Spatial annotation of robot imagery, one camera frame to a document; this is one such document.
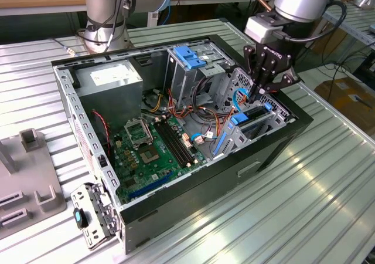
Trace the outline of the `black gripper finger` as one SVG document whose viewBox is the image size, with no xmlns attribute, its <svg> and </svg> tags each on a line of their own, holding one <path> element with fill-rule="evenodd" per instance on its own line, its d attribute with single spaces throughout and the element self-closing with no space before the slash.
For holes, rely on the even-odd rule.
<svg viewBox="0 0 375 264">
<path fill-rule="evenodd" d="M 247 45 L 243 51 L 247 74 L 253 81 L 249 91 L 249 101 L 253 103 L 260 94 L 260 90 L 265 86 L 268 77 L 267 46 L 262 44 L 256 44 L 255 47 Z"/>
<path fill-rule="evenodd" d="M 258 100 L 265 94 L 275 93 L 300 81 L 289 60 L 267 59 L 257 71 L 254 99 Z"/>
</svg>

